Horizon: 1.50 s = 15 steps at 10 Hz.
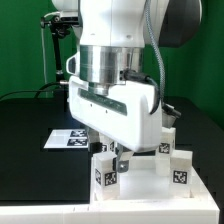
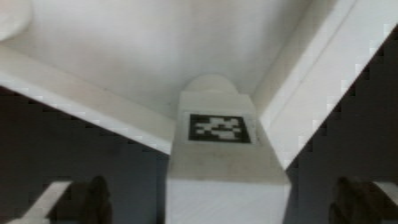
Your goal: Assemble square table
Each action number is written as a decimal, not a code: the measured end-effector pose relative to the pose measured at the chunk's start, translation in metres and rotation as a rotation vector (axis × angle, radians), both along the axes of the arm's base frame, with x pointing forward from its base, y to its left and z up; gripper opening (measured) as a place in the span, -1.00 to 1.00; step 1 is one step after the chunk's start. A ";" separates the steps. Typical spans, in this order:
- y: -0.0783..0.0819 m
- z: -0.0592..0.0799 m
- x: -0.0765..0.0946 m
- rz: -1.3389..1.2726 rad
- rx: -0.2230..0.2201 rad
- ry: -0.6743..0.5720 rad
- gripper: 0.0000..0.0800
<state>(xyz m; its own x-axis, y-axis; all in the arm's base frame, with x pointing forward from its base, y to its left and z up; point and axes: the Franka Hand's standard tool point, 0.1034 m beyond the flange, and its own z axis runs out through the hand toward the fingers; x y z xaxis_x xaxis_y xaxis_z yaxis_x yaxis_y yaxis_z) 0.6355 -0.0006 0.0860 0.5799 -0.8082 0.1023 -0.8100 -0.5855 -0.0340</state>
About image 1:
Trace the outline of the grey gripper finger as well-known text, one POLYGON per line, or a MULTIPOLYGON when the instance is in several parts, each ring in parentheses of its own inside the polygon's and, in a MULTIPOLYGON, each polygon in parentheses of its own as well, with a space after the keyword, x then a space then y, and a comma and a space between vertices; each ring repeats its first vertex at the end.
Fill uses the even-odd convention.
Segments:
POLYGON ((102 147, 102 144, 99 138, 99 133, 88 126, 85 127, 85 130, 87 132, 87 137, 88 137, 89 151, 91 153, 99 153, 102 147))
POLYGON ((129 160, 134 152, 118 144, 115 150, 116 157, 113 159, 113 170, 118 173, 124 173, 129 170, 129 160))

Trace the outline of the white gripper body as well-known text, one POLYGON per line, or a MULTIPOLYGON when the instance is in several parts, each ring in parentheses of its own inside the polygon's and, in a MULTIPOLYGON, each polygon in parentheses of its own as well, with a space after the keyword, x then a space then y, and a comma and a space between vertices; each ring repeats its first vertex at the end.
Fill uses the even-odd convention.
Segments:
POLYGON ((127 80, 109 89, 108 96, 88 91, 79 78, 80 54, 66 62, 69 79, 69 109, 84 125, 106 135, 134 152, 155 150, 162 136, 162 108, 157 84, 148 76, 139 82, 127 80))

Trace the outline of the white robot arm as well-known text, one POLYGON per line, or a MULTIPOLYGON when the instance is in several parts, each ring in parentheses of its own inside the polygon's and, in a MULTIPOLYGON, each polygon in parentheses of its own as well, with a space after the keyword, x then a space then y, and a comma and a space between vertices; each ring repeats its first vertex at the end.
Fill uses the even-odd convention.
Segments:
POLYGON ((168 117, 159 49, 179 47, 197 31, 201 0, 52 0, 73 27, 77 53, 67 60, 73 118, 118 143, 113 169, 156 149, 168 117))

